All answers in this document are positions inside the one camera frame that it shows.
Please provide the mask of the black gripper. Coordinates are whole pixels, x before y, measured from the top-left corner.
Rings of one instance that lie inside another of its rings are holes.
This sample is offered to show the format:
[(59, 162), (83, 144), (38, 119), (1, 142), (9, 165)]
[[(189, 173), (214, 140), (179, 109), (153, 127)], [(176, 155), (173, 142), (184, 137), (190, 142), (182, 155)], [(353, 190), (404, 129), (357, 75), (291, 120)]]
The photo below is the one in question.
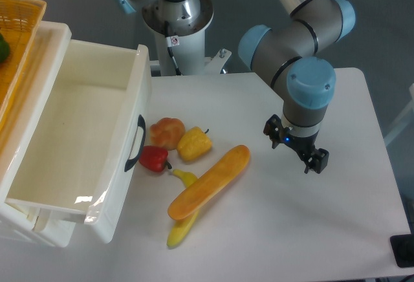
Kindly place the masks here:
[(320, 174), (328, 165), (329, 152), (326, 149), (316, 149), (315, 141), (318, 132), (311, 136), (294, 136), (287, 127), (281, 128), (281, 119), (273, 114), (265, 123), (263, 133), (272, 142), (272, 149), (280, 143), (285, 144), (297, 153), (300, 160), (305, 163), (304, 173), (313, 171)]

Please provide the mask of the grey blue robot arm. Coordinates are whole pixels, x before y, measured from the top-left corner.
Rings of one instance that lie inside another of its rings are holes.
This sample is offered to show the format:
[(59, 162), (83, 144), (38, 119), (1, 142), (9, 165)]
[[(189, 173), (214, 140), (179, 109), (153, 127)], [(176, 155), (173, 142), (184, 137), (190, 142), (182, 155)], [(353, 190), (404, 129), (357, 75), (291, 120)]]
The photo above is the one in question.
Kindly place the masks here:
[[(157, 46), (163, 76), (204, 74), (221, 68), (204, 57), (211, 0), (117, 0), (128, 14), (140, 10)], [(273, 145), (295, 151), (307, 171), (322, 172), (329, 152), (314, 145), (334, 94), (336, 74), (320, 50), (352, 31), (356, 15), (348, 0), (280, 0), (291, 24), (278, 32), (264, 25), (241, 38), (238, 55), (282, 100), (281, 116), (264, 127)]]

